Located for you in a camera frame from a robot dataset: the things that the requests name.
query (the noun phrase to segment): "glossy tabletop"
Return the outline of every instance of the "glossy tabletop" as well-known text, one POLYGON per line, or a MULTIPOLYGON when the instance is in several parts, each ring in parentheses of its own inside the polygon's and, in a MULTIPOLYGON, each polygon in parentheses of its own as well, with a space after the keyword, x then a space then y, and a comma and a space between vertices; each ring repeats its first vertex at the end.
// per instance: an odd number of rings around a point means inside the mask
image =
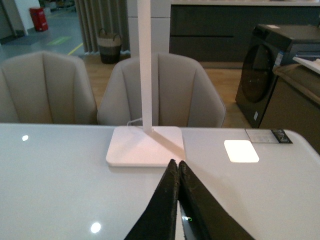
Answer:
MULTIPOLYGON (((0 124, 0 239, 124 239, 165 169, 108 166, 113 130, 0 124)), ((320 235, 320 157, 286 133, 293 144, 253 143, 259 162, 232 163, 224 141, 244 129, 182 128, 187 164, 255 239, 320 235)))

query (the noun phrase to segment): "dark gray cabinet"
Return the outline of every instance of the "dark gray cabinet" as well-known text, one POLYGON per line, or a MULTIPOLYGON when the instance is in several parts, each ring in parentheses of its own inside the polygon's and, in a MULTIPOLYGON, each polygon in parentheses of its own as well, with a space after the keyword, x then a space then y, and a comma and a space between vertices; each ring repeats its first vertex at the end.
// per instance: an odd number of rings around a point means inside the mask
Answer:
POLYGON ((169 52, 243 62, 257 24, 317 25, 320 6, 172 5, 169 52))

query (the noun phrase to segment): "wicker basket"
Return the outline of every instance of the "wicker basket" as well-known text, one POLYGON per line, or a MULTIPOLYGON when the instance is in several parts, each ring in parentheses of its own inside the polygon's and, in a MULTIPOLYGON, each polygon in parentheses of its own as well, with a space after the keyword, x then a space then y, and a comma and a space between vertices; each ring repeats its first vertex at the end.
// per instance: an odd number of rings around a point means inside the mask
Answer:
POLYGON ((104 64, 114 64, 119 62, 122 40, 118 33, 106 33, 102 28, 99 31, 97 43, 101 61, 104 64))

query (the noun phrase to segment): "white lamp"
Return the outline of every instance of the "white lamp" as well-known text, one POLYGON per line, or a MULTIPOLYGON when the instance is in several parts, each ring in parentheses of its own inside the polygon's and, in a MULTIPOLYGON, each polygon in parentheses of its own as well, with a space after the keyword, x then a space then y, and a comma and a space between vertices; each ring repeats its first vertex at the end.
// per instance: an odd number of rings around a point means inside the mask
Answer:
POLYGON ((167 167, 185 160, 180 128, 152 126, 151 0, 137 0, 141 77, 142 127, 114 129, 106 161, 119 167, 167 167))

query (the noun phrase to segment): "beige chair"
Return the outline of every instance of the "beige chair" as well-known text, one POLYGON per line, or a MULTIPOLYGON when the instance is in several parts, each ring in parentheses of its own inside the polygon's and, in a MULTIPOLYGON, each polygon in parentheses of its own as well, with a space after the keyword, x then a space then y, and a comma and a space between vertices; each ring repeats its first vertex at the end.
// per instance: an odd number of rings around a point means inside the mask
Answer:
POLYGON ((97 106, 84 62, 48 51, 3 61, 0 122, 96 124, 97 106))
MULTIPOLYGON (((151 65, 153 126, 222 126, 225 105, 196 60, 154 53, 151 65)), ((133 57, 114 67, 97 119, 101 125, 123 126, 141 117, 140 63, 133 57)))

